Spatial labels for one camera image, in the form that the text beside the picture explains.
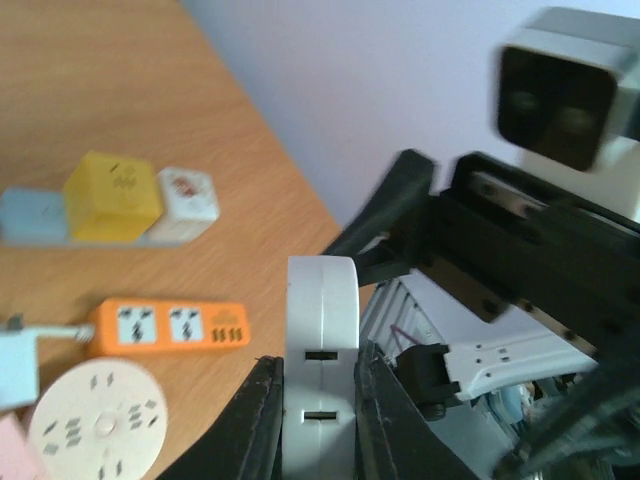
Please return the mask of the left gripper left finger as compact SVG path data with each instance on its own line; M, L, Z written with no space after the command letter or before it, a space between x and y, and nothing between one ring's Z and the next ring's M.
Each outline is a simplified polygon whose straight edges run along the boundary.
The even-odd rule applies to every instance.
M281 357L259 358L215 422L158 479L280 479L283 366Z

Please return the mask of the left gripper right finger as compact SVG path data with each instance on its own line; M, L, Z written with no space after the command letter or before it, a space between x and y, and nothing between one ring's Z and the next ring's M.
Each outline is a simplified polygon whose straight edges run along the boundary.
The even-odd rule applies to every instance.
M478 479L431 431L371 340L360 346L354 381L359 479Z

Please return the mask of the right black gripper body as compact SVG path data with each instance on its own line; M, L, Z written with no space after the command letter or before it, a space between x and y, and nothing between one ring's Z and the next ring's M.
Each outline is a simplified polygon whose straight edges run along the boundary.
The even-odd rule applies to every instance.
M523 303L599 360L638 361L636 222L481 153L461 157L439 193L417 152L389 174L390 240L412 269L486 322Z

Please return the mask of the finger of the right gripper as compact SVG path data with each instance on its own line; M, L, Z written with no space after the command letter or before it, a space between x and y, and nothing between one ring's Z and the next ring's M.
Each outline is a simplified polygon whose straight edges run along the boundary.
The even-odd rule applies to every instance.
M435 163L420 152L399 153L358 214L323 251L353 260L360 280L390 280L420 258Z

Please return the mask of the white cube socket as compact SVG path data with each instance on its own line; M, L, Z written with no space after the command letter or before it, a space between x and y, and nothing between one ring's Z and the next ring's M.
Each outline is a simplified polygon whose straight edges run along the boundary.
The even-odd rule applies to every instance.
M165 211L146 232L150 242L191 242L219 218L219 203L208 173L167 167L157 179Z

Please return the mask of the yellow cube socket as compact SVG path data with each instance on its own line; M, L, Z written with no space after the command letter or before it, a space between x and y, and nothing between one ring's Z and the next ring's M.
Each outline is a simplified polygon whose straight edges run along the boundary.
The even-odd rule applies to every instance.
M70 237L132 243L164 213L159 182L146 160L88 152L63 189Z

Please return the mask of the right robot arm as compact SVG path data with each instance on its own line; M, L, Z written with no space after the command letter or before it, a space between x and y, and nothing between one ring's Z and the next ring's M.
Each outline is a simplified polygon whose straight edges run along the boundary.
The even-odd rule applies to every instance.
M635 479L639 475L639 219L605 196L639 176L632 147L589 197L475 152L430 190L401 152L328 248L361 285L408 301L416 270L485 323L537 332L401 346L369 310L355 367L363 479Z

